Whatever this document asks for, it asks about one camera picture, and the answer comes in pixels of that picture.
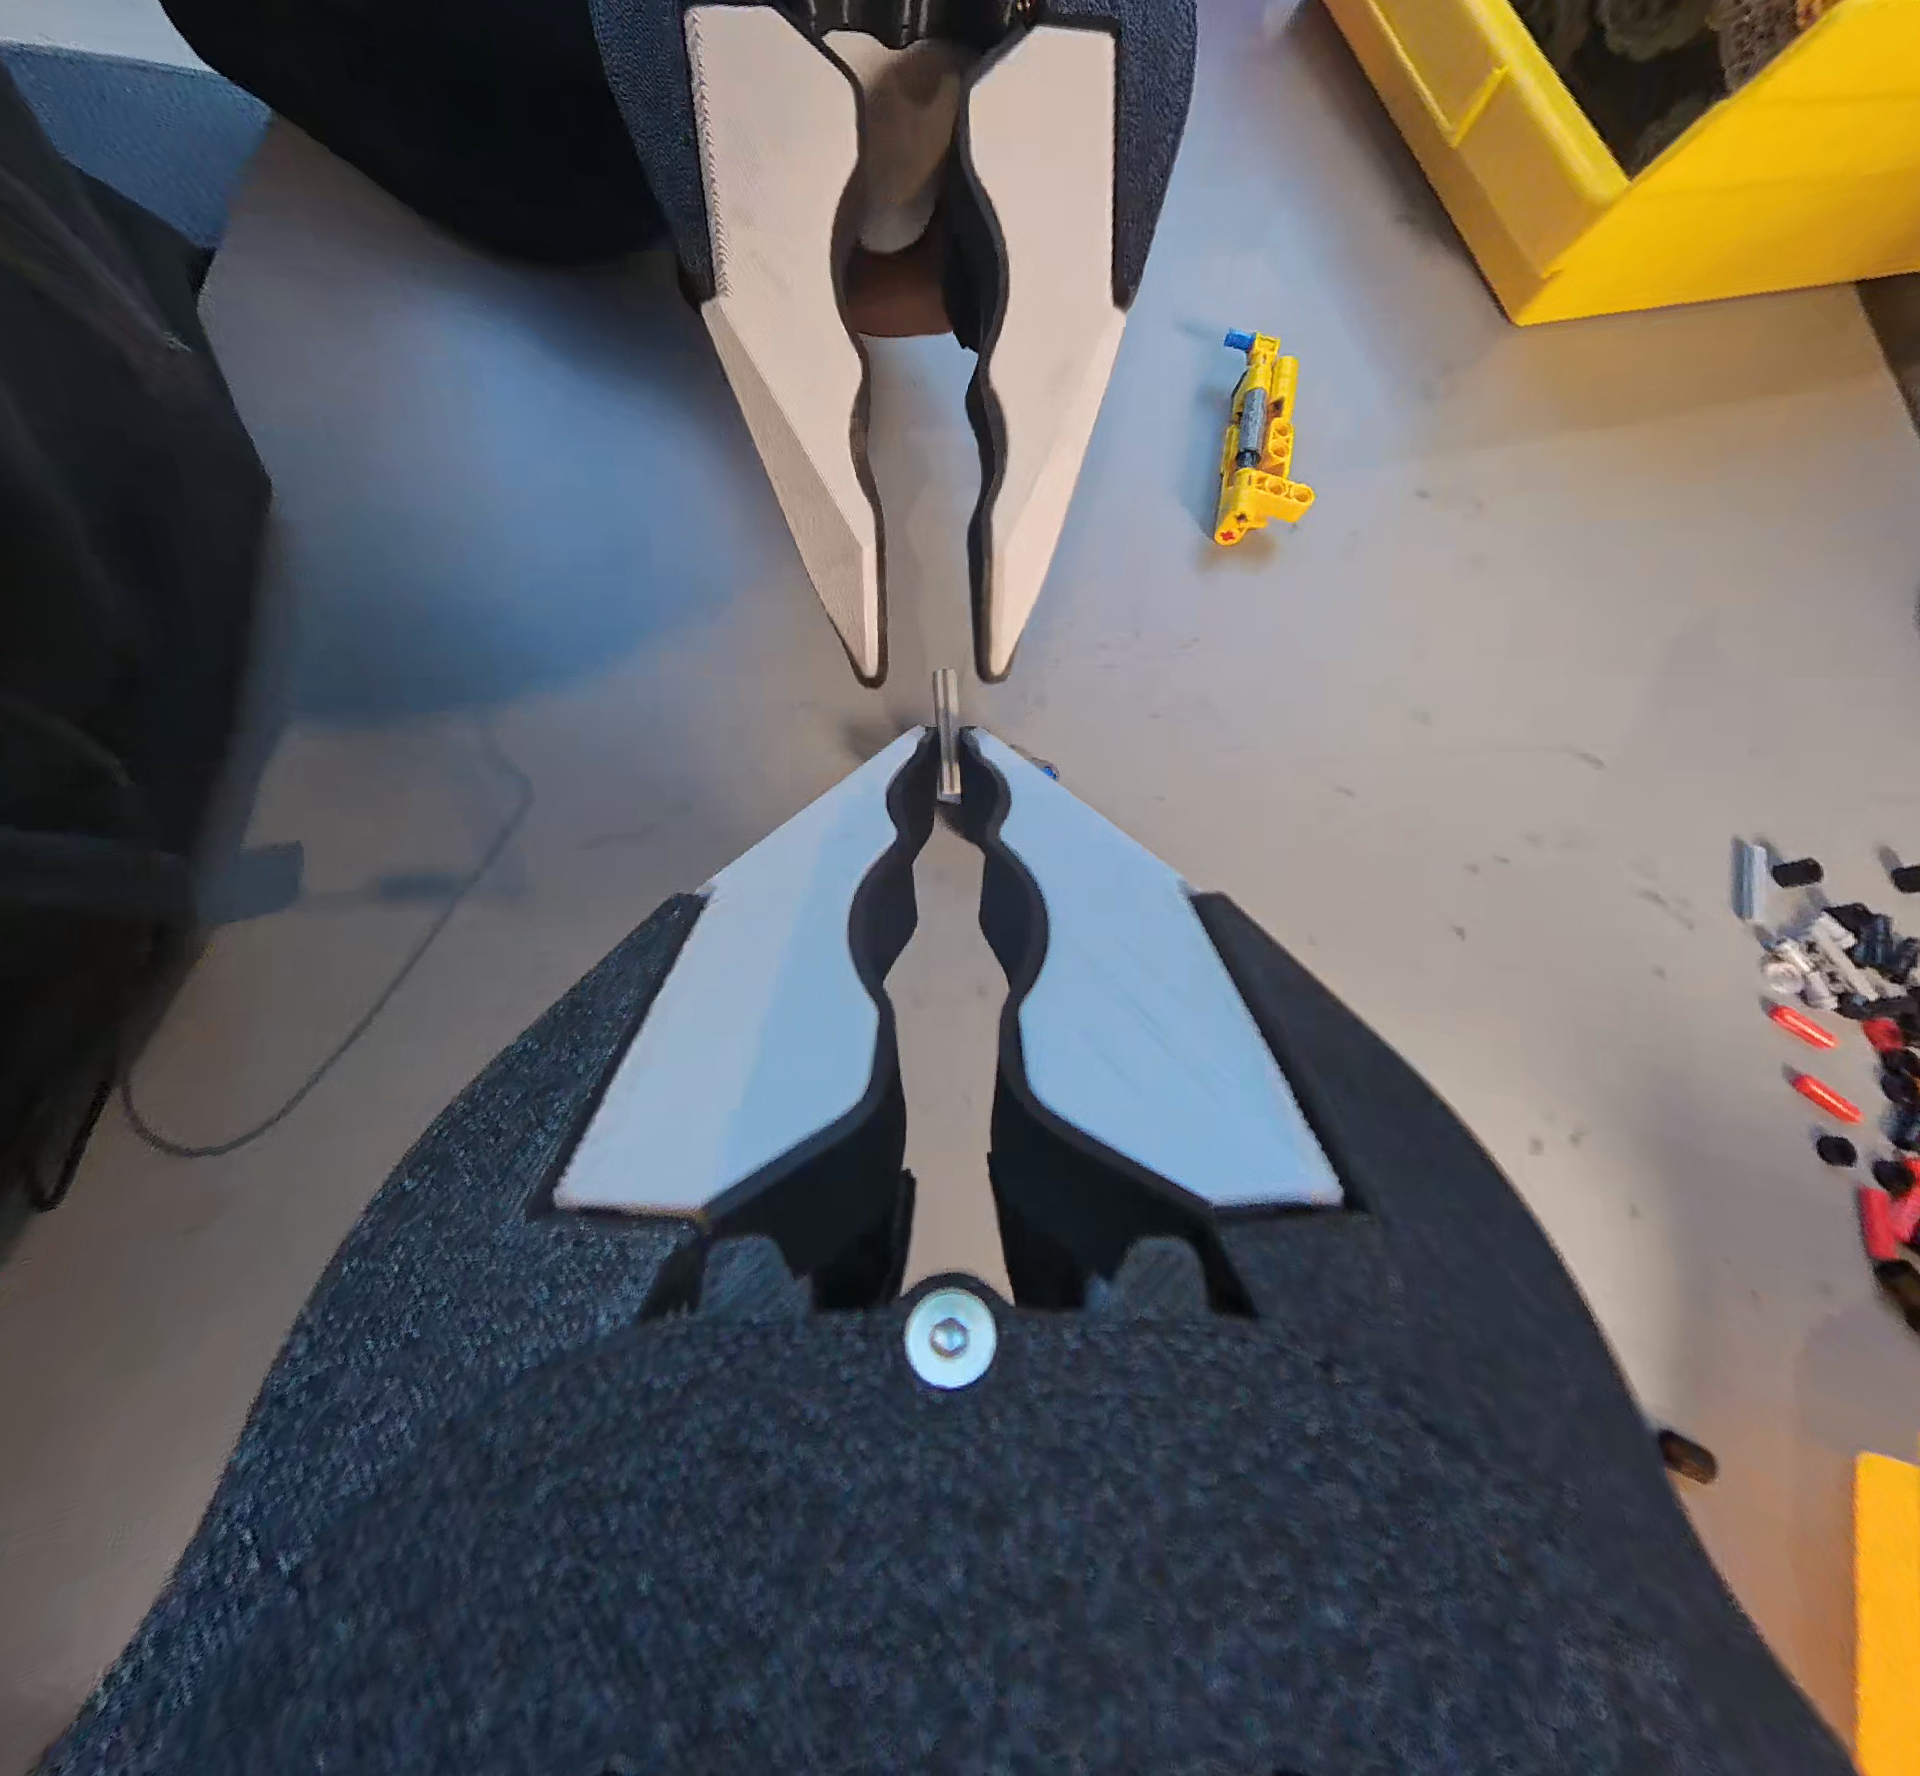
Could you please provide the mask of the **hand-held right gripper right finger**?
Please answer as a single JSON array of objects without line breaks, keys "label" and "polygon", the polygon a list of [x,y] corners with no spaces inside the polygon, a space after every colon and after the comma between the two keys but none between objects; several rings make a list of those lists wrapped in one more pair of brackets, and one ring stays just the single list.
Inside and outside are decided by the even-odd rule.
[{"label": "hand-held right gripper right finger", "polygon": [[1197,1212],[1342,1207],[1189,881],[992,732],[962,761],[1015,1105]]}]

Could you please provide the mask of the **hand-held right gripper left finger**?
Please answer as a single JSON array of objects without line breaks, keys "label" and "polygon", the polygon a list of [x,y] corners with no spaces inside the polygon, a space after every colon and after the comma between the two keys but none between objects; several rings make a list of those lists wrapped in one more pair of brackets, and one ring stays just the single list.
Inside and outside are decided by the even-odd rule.
[{"label": "hand-held right gripper left finger", "polygon": [[556,1209],[726,1222],[876,1133],[899,1079],[884,983],[917,933],[937,764],[936,732],[896,736],[700,887]]}]

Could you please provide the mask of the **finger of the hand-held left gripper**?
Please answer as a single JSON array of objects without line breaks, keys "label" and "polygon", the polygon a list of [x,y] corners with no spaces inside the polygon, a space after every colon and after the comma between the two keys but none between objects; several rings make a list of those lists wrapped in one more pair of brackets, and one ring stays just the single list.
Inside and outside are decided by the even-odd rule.
[{"label": "finger of the hand-held left gripper", "polygon": [[1010,670],[1069,519],[1121,341],[1114,296],[1115,37],[1044,24],[990,56],[962,108],[962,172],[987,228],[971,377],[974,666]]},{"label": "finger of the hand-held left gripper", "polygon": [[867,362],[842,312],[858,85],[773,7],[694,5],[684,34],[712,259],[701,319],[802,569],[851,670],[876,687],[881,521]]}]

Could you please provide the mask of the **yellow beam assembly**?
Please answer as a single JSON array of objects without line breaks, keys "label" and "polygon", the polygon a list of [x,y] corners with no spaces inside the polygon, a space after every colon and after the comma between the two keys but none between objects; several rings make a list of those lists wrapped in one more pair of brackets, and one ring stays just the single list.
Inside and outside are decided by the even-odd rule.
[{"label": "yellow beam assembly", "polygon": [[1233,546],[1271,524],[1307,515],[1314,490],[1291,474],[1300,362],[1276,338],[1229,328],[1221,345],[1243,373],[1221,432],[1220,492],[1212,539]]}]

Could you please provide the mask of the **pile of red black parts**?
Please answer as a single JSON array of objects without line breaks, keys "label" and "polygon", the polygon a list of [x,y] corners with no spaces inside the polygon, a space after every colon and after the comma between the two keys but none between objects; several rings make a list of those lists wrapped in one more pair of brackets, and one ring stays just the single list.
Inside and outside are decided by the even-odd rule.
[{"label": "pile of red black parts", "polygon": [[1754,945],[1758,1011],[1811,1151],[1843,1176],[1881,1307],[1917,1332],[1915,912],[1841,900],[1820,856],[1739,834],[1729,904]]}]

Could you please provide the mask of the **yellow parts bin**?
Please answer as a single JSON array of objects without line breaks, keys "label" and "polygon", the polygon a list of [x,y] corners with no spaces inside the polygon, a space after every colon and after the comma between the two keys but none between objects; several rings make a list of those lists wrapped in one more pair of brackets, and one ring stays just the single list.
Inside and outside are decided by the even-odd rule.
[{"label": "yellow parts bin", "polygon": [[1861,1452],[1854,1516],[1854,1761],[1917,1771],[1917,1466]]},{"label": "yellow parts bin", "polygon": [[1627,176],[1506,0],[1320,0],[1510,323],[1915,270],[1917,0],[1843,0]]}]

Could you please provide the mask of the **person's left forearm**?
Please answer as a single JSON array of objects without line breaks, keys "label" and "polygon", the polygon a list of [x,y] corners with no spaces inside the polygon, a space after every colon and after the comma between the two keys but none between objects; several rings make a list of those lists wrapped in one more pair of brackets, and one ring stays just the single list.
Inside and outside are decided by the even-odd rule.
[{"label": "person's left forearm", "polygon": [[606,264],[658,206],[587,0],[159,0],[218,75],[493,254]]}]

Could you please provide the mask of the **grey office chair seat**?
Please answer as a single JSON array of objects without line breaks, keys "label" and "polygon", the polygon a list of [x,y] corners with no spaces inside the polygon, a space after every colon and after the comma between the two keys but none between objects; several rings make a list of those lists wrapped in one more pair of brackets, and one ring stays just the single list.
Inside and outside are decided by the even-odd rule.
[{"label": "grey office chair seat", "polygon": [[269,127],[264,101],[202,70],[6,41],[3,67],[50,145],[204,251]]}]

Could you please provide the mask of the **person's torso black hoodie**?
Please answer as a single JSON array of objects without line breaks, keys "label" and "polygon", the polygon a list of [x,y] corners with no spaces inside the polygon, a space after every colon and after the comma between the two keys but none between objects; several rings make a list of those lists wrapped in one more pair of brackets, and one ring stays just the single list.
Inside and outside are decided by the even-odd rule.
[{"label": "person's torso black hoodie", "polygon": [[199,935],[269,510],[208,264],[3,75],[3,1218],[62,1204]]}]

